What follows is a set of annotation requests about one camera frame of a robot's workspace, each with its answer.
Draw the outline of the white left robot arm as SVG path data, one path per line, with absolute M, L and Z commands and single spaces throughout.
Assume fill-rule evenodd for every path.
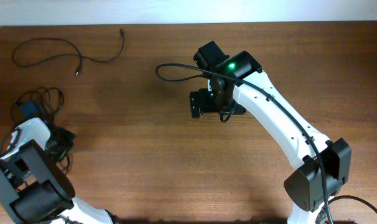
M 43 102 L 19 103 L 23 122 L 0 154 L 0 204 L 14 223 L 117 223 L 118 218 L 76 196 L 67 168 L 75 134 L 54 124 Z

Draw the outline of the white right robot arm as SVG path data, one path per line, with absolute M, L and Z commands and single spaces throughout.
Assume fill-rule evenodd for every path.
M 230 57 L 214 41 L 193 56 L 204 71 L 207 88 L 190 93 L 193 118 L 217 113 L 251 113 L 283 150 L 294 172 L 284 181 L 293 201 L 288 223 L 326 223 L 325 199 L 348 182 L 351 147 L 342 138 L 333 142 L 310 125 L 275 89 L 262 66 L 247 52 Z

